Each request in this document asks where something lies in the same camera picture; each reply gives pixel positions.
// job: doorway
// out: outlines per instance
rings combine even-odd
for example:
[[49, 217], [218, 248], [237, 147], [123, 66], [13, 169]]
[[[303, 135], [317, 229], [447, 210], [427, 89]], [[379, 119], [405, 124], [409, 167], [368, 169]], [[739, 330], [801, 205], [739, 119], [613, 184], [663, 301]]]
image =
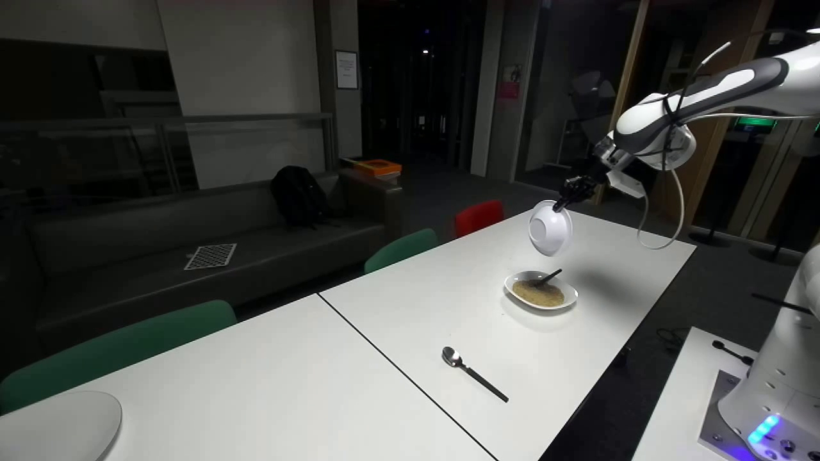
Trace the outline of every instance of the doorway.
[[468, 169], [482, 0], [360, 0], [363, 157]]

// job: wall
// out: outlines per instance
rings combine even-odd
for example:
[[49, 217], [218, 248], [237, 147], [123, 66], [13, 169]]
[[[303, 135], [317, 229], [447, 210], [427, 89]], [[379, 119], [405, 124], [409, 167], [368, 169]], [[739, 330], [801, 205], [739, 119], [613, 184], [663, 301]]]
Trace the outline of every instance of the wall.
[[164, 48], [154, 0], [3, 0], [0, 38]]
[[[335, 52], [359, 53], [359, 0], [331, 0], [331, 42]], [[360, 157], [360, 66], [359, 88], [335, 88], [337, 157]]]
[[497, 62], [501, 52], [505, 0], [486, 0], [477, 120], [472, 134], [472, 174], [485, 178], [490, 162]]
[[505, 5], [505, 34], [497, 73], [501, 75], [505, 66], [517, 66], [523, 79], [519, 94], [514, 100], [505, 100], [500, 97], [500, 92], [495, 97], [486, 178], [501, 183], [513, 183], [514, 178], [523, 116], [532, 73], [538, 10], [541, 0], [508, 0]]
[[[185, 116], [321, 112], [308, 0], [159, 0]], [[200, 188], [323, 169], [323, 130], [294, 120], [189, 135]]]
[[565, 82], [570, 76], [569, 53], [574, 38], [574, 23], [563, 5], [550, 9], [546, 43], [541, 53], [541, 79], [532, 82], [534, 107], [532, 107], [532, 134], [528, 143], [526, 169], [542, 165], [558, 165], [563, 124], [570, 119], [570, 105], [565, 97]]

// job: red object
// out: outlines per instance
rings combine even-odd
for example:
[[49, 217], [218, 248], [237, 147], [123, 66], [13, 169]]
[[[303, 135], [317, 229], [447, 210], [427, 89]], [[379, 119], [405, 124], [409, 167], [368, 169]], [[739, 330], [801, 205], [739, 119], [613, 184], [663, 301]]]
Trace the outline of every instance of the red object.
[[517, 100], [519, 84], [517, 82], [501, 82], [501, 100]]
[[463, 208], [454, 221], [454, 233], [461, 238], [467, 233], [495, 225], [505, 217], [505, 205], [500, 201], [477, 202]]

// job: white bowl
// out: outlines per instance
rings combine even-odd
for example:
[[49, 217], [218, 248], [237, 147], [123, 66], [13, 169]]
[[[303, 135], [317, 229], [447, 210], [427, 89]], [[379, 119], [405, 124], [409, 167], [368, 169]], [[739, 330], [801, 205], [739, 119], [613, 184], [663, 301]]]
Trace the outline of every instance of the white bowl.
[[513, 285], [526, 281], [526, 279], [541, 279], [541, 278], [546, 278], [546, 271], [517, 271], [517, 275], [513, 275], [508, 279], [508, 285], [505, 285], [508, 298], [513, 298], [517, 306], [523, 306], [528, 311], [538, 311], [538, 312], [561, 312], [561, 311], [569, 311], [569, 307], [574, 307], [578, 302], [578, 290], [565, 285], [561, 278], [547, 281], [550, 288], [561, 290], [561, 295], [563, 295], [561, 306], [528, 302], [517, 292], [513, 292]]

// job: blue light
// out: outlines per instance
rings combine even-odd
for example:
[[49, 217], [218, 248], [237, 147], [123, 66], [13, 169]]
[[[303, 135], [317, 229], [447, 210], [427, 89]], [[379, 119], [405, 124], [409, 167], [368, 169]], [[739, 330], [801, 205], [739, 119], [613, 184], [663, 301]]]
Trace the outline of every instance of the blue light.
[[748, 443], [756, 447], [760, 443], [774, 429], [777, 429], [779, 417], [768, 415], [766, 420], [757, 422], [757, 429], [751, 430]]

